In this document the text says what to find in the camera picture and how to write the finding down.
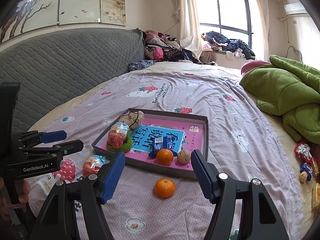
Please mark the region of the person's left hand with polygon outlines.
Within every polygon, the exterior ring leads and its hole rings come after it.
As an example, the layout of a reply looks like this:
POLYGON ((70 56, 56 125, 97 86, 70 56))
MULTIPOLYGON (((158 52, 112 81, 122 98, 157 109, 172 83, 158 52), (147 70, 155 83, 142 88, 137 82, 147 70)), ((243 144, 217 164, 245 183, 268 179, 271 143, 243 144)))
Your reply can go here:
MULTIPOLYGON (((29 200, 29 193, 30 193, 30 185, 29 183, 24 179, 22 184, 22 193, 19 195, 18 200, 21 204, 25 204, 29 200)), ((4 221, 10 222, 10 214, 8 207, 4 204, 2 196, 1 196, 1 217, 4 221)))

